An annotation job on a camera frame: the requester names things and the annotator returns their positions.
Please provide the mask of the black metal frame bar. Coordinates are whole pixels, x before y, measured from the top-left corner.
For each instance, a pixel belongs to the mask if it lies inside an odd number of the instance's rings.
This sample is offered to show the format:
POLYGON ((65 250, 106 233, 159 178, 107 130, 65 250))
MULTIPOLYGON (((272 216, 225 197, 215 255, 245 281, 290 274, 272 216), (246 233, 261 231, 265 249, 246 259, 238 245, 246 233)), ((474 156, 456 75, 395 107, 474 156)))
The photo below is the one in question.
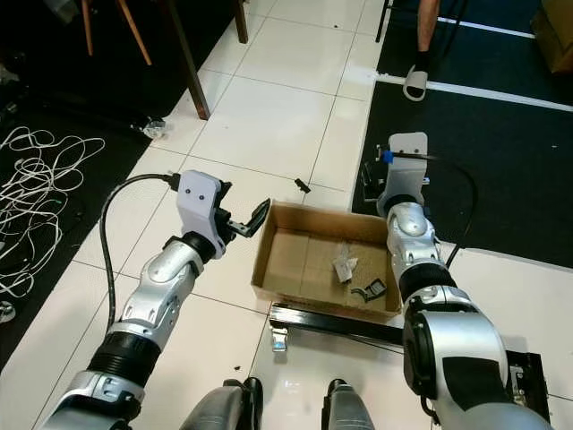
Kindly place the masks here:
POLYGON ((384 345, 401 347, 401 328, 353 318, 343 318, 328 313, 300 310, 286 303, 276 303, 269 308, 271 349, 284 353, 289 348, 289 331, 314 331, 353 340, 378 341, 384 345))

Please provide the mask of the black metal chair leg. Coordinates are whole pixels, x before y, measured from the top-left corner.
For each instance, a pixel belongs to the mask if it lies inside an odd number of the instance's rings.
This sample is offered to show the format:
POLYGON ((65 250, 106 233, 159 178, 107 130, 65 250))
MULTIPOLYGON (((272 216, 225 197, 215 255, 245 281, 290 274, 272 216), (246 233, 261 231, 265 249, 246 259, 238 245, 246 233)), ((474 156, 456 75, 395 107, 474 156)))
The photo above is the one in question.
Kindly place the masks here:
POLYGON ((392 8, 393 0, 381 0, 381 8, 378 13, 378 21, 375 31, 375 42, 380 44, 384 37, 386 25, 388 25, 389 9, 392 8))

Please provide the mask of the robot leg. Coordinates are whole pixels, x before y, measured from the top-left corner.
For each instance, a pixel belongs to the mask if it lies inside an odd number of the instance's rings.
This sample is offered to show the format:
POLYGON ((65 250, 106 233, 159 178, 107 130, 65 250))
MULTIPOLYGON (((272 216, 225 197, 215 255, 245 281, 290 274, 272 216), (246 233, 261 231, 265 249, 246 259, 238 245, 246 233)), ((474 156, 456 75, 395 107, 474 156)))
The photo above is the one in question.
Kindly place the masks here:
POLYGON ((321 430, 375 430, 355 388, 341 378, 333 378, 323 399, 321 430))
POLYGON ((228 378, 197 402, 179 430, 261 430, 262 411, 259 378, 228 378))

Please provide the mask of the black plastic clip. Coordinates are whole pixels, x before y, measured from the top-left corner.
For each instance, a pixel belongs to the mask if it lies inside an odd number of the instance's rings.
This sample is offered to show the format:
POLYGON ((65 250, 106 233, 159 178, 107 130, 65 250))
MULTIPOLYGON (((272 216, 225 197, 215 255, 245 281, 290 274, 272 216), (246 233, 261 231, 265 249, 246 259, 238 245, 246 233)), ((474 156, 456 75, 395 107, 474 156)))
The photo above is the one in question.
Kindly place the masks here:
POLYGON ((374 279, 367 287, 355 288, 351 292, 359 296, 365 303, 370 303, 373 300, 384 298, 388 294, 388 287, 381 279, 374 279))

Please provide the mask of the black floor mat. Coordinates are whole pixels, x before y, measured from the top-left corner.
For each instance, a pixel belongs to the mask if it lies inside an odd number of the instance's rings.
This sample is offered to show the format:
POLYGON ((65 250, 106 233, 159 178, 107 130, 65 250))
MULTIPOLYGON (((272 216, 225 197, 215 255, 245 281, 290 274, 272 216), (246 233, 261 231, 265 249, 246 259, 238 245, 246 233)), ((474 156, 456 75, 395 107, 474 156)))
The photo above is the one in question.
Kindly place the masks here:
MULTIPOLYGON (((97 237, 101 208, 135 167, 149 140, 140 127, 189 98, 175 38, 158 0, 127 0, 152 66, 144 63, 115 0, 91 3, 94 57, 88 57, 78 0, 11 0, 4 8, 3 66, 16 82, 3 89, 3 132, 18 126, 56 138, 102 139, 81 162, 81 187, 68 193, 54 247, 31 287, 5 298, 15 307, 0 329, 1 360, 11 360, 26 331, 83 243, 97 237)), ((204 65, 234 23, 232 0, 176 0, 196 66, 204 65)))

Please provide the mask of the robot left leg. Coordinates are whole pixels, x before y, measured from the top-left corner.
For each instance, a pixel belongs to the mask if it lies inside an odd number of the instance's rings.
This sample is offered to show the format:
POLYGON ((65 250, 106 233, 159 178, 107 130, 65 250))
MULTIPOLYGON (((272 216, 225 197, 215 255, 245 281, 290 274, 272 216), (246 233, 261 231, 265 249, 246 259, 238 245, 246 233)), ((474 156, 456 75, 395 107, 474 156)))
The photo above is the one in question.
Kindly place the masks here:
POLYGON ((261 430, 262 411, 259 378, 228 378, 197 402, 179 430, 261 430))

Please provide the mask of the robot right leg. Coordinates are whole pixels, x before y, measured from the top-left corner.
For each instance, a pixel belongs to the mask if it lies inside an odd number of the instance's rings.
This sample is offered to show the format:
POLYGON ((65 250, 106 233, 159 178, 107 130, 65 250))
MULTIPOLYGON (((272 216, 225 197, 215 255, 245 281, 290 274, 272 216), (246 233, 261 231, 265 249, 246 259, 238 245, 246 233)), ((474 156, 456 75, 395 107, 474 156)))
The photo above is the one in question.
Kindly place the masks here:
POLYGON ((321 430, 375 430, 355 388, 341 378, 333 378, 323 399, 321 430))

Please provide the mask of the person's bare leg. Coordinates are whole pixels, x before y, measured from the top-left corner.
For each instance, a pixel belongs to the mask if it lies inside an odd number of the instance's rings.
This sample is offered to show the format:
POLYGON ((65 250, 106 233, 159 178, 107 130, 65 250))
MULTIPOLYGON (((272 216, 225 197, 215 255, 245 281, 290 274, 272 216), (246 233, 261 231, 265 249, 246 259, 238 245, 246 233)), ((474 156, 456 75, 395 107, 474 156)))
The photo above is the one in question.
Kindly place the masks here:
POLYGON ((415 71, 429 71, 430 48, 432 46, 435 24, 440 15, 441 0, 419 0, 416 12, 416 54, 415 71))

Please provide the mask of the wooden chair with slanted legs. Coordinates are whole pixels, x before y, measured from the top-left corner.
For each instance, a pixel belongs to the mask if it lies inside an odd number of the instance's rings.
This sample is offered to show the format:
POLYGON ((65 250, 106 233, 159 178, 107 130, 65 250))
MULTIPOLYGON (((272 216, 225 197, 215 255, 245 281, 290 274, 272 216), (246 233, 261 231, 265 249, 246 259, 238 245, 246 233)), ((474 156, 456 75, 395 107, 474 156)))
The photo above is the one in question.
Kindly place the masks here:
MULTIPOLYGON (((91 3, 93 3, 93 0, 78 0, 78 3, 79 9, 81 9, 83 40, 85 40, 86 53, 88 57, 94 57, 94 42, 91 37, 91 3)), ((152 66, 154 61, 151 60, 149 50, 147 49, 146 44, 144 44, 143 37, 141 37, 141 33, 139 32, 138 25, 135 23, 131 9, 128 7, 127 0, 115 0, 115 4, 117 4, 120 15, 122 15, 128 29, 130 29, 130 32, 132 33, 135 44, 138 46, 144 63, 146 63, 147 66, 152 66)))

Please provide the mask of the dark mat with white line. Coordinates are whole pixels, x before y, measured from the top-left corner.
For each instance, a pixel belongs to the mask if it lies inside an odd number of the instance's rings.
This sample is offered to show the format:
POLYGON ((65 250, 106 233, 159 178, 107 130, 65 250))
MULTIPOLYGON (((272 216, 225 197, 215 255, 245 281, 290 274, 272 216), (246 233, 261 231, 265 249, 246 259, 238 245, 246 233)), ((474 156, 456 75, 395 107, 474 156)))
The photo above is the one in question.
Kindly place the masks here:
POLYGON ((542 0, 442 0, 432 40, 432 89, 422 101, 402 93, 416 48, 417 0, 393 0, 381 42, 381 0, 362 17, 367 44, 381 51, 360 165, 381 167, 377 148, 396 133, 425 132, 435 161, 424 188, 427 217, 443 241, 573 269, 573 75, 550 73, 533 40, 542 0))

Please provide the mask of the open brown cardboard box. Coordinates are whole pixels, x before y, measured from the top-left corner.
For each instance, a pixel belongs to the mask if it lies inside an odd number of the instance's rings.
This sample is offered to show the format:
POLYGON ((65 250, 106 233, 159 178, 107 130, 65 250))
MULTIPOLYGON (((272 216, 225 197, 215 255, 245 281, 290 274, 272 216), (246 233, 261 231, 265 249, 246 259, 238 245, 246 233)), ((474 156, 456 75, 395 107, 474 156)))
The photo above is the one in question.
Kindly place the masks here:
POLYGON ((380 217, 274 202, 255 255, 253 290, 269 302, 385 323, 402 310, 386 241, 388 226, 380 217), (351 243, 352 255, 359 258, 348 284, 338 282, 331 265, 341 242, 351 243), (384 298, 365 303, 352 294, 375 279, 385 283, 384 298))

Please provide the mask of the grey slipper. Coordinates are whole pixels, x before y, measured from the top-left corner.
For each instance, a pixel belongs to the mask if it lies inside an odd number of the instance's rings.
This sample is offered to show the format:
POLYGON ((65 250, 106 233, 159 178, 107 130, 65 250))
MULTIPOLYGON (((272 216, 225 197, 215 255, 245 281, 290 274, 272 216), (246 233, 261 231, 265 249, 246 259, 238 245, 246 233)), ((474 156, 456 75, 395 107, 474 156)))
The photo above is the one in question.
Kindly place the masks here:
POLYGON ((423 101, 427 91, 427 71, 423 70, 421 66, 414 64, 412 68, 406 73, 404 85, 402 85, 402 93, 407 99, 413 102, 423 101))

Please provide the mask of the crumpled clear plastic trash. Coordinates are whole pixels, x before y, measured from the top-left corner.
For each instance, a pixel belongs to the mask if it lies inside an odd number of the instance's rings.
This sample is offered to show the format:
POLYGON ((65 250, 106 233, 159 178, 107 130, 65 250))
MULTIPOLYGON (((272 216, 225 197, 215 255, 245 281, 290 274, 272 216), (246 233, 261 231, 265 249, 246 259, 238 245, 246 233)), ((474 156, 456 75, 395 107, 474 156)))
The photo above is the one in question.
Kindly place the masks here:
POLYGON ((339 283, 348 284, 352 281, 358 263, 359 258, 352 255, 351 243, 341 242, 336 246, 331 265, 339 283))

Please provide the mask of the dark wooden table leg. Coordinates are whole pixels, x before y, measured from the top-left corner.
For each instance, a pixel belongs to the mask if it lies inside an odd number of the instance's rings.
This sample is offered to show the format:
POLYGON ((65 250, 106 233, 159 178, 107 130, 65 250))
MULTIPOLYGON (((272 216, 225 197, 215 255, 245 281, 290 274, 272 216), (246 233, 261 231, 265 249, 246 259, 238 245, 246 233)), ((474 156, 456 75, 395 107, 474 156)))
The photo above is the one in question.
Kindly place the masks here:
POLYGON ((184 32, 183 21, 177 11, 176 0, 157 0, 164 14, 167 16, 167 26, 172 37, 175 38, 177 54, 180 58, 181 70, 183 70, 185 88, 190 94, 197 116, 201 120, 209 120, 211 116, 208 100, 205 97, 201 79, 198 78, 198 70, 192 52, 188 44, 187 34, 184 32))

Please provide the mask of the short dark wooden leg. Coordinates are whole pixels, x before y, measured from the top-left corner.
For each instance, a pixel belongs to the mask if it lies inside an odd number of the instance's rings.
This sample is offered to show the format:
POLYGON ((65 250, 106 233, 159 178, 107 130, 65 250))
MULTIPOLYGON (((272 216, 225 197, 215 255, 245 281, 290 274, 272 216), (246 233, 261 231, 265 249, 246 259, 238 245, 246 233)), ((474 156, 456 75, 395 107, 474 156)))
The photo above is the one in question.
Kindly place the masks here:
POLYGON ((246 0, 232 0, 237 40, 240 41, 241 44, 247 44, 250 37, 244 9, 245 3, 246 0))

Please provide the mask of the closed brown cardboard box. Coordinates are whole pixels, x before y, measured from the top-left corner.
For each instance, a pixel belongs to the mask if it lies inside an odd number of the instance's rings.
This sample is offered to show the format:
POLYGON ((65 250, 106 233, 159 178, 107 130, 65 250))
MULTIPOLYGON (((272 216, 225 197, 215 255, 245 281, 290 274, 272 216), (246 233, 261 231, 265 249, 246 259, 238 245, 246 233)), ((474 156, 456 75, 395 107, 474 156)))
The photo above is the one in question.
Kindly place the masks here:
POLYGON ((573 0, 542 0, 531 25, 550 73, 573 74, 573 0))

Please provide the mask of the black metal base plate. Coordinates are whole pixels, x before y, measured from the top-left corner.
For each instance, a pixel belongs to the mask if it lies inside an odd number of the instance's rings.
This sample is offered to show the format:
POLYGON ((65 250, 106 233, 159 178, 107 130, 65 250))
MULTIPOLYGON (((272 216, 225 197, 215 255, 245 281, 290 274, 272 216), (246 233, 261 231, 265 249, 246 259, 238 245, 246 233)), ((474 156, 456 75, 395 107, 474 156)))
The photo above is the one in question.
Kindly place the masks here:
POLYGON ((516 404, 527 407, 551 422, 549 392, 543 372, 541 355, 532 352, 505 352, 510 366, 508 393, 516 404))

